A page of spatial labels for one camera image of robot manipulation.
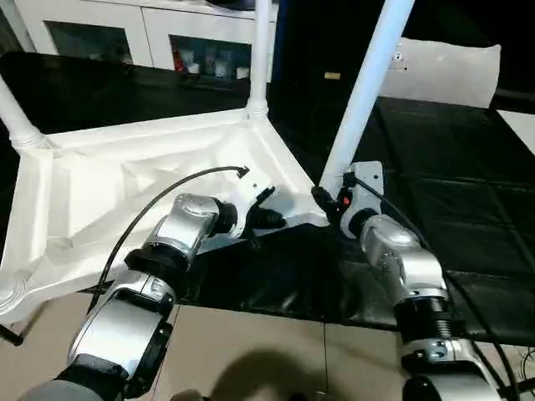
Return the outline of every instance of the white pole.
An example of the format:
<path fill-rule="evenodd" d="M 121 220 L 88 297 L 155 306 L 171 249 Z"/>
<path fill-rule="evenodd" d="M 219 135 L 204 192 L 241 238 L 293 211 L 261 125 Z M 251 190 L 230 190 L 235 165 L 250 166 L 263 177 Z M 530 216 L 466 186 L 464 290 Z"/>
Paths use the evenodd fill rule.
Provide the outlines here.
<path fill-rule="evenodd" d="M 2 76 L 0 76 L 0 118 L 8 128 L 13 148 L 37 147 L 43 142 L 44 135 L 30 123 Z"/>
<path fill-rule="evenodd" d="M 251 57 L 251 94 L 247 104 L 250 119 L 263 119 L 268 114 L 266 85 L 268 83 L 269 16 L 271 8 L 271 0 L 257 0 Z"/>
<path fill-rule="evenodd" d="M 414 1 L 385 0 L 319 182 L 333 198 L 338 196 L 342 186 L 342 174 L 353 161 Z"/>

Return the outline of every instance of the white cabinet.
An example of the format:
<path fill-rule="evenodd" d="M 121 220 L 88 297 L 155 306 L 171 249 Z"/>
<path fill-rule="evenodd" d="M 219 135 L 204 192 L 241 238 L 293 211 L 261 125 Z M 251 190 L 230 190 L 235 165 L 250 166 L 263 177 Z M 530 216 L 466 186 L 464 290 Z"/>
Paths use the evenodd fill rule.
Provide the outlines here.
<path fill-rule="evenodd" d="M 39 53 L 152 66 L 139 7 L 82 0 L 16 0 Z"/>
<path fill-rule="evenodd" d="M 220 15 L 143 8 L 154 66 L 186 68 L 218 78 L 239 79 L 251 68 L 254 20 Z M 273 63 L 275 22 L 271 23 L 270 69 Z"/>
<path fill-rule="evenodd" d="M 204 0 L 15 0 L 39 53 L 240 79 L 250 75 L 254 12 Z M 271 78 L 278 6 L 270 18 Z"/>

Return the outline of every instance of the wire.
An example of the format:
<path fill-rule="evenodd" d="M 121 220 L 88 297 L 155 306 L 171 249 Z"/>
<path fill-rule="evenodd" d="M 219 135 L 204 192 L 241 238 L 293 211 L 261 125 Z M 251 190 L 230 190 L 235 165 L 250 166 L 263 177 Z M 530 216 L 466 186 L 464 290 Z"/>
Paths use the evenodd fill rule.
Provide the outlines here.
<path fill-rule="evenodd" d="M 385 196 L 381 195 L 377 190 L 363 182 L 361 179 L 355 177 L 355 180 L 357 184 L 362 186 L 364 189 L 366 189 L 369 193 L 379 198 L 381 201 L 383 201 L 390 209 L 392 209 L 395 214 L 405 223 L 408 228 L 410 228 L 419 238 L 423 246 L 431 253 L 435 254 L 433 252 L 433 248 L 431 247 L 431 244 L 426 240 L 424 235 L 421 233 L 420 229 L 403 213 L 396 205 L 394 205 L 392 202 L 390 202 Z M 479 307 L 473 302 L 470 295 L 464 287 L 446 270 L 443 270 L 444 278 L 461 294 L 462 298 L 465 300 L 466 305 L 470 308 L 473 315 L 476 317 L 476 320 L 478 321 L 479 325 L 485 330 L 487 333 L 487 336 L 491 339 L 492 345 L 496 349 L 498 356 L 502 360 L 503 367 L 506 370 L 507 378 L 509 379 L 509 383 L 511 384 L 512 389 L 512 400 L 513 401 L 520 401 L 520 392 L 518 391 L 518 383 L 517 379 L 515 377 L 515 373 L 512 371 L 511 364 L 509 363 L 509 360 L 507 359 L 507 355 L 503 351 L 502 345 L 498 342 L 498 338 L 496 334 L 492 331 L 491 327 L 487 323 L 487 320 L 483 317 L 481 311 L 479 310 Z M 491 366 L 491 364 L 488 362 L 485 363 L 485 365 Z"/>
<path fill-rule="evenodd" d="M 471 340 L 471 345 L 474 347 L 474 350 L 476 351 L 477 356 L 481 359 L 483 364 L 485 365 L 485 368 L 489 371 L 494 381 L 497 383 L 498 388 L 500 390 L 504 390 L 506 388 L 505 383 L 503 382 L 502 378 L 498 374 L 497 370 L 492 366 L 492 363 L 488 360 L 488 358 L 483 353 L 482 349 L 477 345 L 477 343 L 473 340 Z"/>
<path fill-rule="evenodd" d="M 527 373 L 526 373 L 527 360 L 531 359 L 533 361 L 534 360 L 533 359 L 533 355 L 535 355 L 535 349 L 528 348 L 527 349 L 527 354 L 522 358 L 521 370 L 520 370 L 520 374 L 522 376 L 522 380 L 527 380 Z M 529 392 L 532 394 L 533 397 L 535 397 L 535 391 L 529 390 Z"/>
<path fill-rule="evenodd" d="M 100 294 L 102 293 L 102 290 L 104 288 L 104 284 L 106 282 L 106 277 L 108 276 L 108 273 L 110 272 L 111 265 L 114 262 L 115 257 L 117 256 L 117 253 L 119 252 L 119 249 L 123 246 L 123 244 L 126 241 L 126 238 L 128 235 L 134 230 L 135 226 L 140 222 L 140 220 L 143 218 L 144 215 L 164 196 L 169 194 L 174 189 L 178 188 L 180 185 L 184 185 L 186 182 L 194 180 L 195 178 L 202 177 L 204 175 L 208 175 L 211 173 L 217 173 L 219 171 L 231 171 L 235 170 L 238 172 L 240 176 L 244 176 L 248 172 L 247 167 L 236 167 L 235 165 L 228 165 L 225 167 L 214 167 L 212 169 L 207 169 L 203 171 L 199 171 L 198 173 L 188 175 L 187 177 L 183 178 L 182 180 L 178 180 L 173 185 L 168 186 L 165 188 L 162 192 L 160 192 L 158 195 L 156 195 L 152 200 L 143 208 L 143 210 L 140 211 L 140 213 L 134 218 L 134 220 L 126 227 L 125 232 L 120 236 L 119 240 L 114 246 L 114 249 L 111 251 L 110 256 L 108 257 L 108 260 L 106 261 L 106 264 L 104 265 L 104 270 L 100 274 L 99 283 L 97 284 L 93 297 L 91 298 L 91 303 L 89 304 L 88 313 L 91 312 L 91 309 L 94 308 L 94 306 L 99 301 Z"/>

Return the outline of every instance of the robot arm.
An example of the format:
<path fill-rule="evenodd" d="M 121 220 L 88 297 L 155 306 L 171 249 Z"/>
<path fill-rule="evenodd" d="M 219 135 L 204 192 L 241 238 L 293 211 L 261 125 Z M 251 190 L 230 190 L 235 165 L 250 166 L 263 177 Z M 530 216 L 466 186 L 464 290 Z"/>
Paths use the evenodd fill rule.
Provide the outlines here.
<path fill-rule="evenodd" d="M 374 190 L 382 191 L 377 180 L 382 171 L 367 177 L 362 172 L 369 166 L 358 165 L 344 177 L 342 201 L 331 199 L 319 187 L 313 195 L 347 237 L 358 239 L 370 265 L 384 280 L 403 342 L 401 365 L 410 375 L 403 399 L 501 399 L 491 374 L 454 321 L 440 263 L 422 248 L 415 233 L 381 214 L 380 200 L 369 198 L 371 194 L 351 180 L 352 174 L 360 175 Z"/>
<path fill-rule="evenodd" d="M 178 195 L 171 213 L 128 254 L 128 270 L 87 316 L 69 350 L 68 367 L 21 399 L 115 401 L 147 393 L 166 355 L 172 331 L 167 319 L 202 241 L 284 226 L 280 214 L 258 207 L 273 191 L 265 175 L 248 172 L 228 202 Z"/>

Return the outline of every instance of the black tablecloth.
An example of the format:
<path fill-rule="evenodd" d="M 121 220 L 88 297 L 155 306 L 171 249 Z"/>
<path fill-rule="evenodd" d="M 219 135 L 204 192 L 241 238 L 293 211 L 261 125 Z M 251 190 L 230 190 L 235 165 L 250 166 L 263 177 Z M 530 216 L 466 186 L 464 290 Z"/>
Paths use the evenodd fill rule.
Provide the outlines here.
<path fill-rule="evenodd" d="M 235 109 L 247 102 L 244 84 L 37 54 L 5 56 L 0 73 L 46 134 Z M 310 103 L 288 89 L 271 90 L 270 119 L 316 182 L 346 101 Z M 18 157 L 7 134 L 2 138 L 5 236 Z M 385 194 L 421 228 L 498 337 L 535 345 L 535 156 L 499 115 L 379 99 L 355 159 L 383 163 Z M 354 241 L 331 227 L 299 226 L 261 243 L 260 251 L 242 243 L 199 256 L 183 302 L 395 329 L 385 290 Z M 469 333 L 486 338 L 455 291 L 454 298 Z"/>

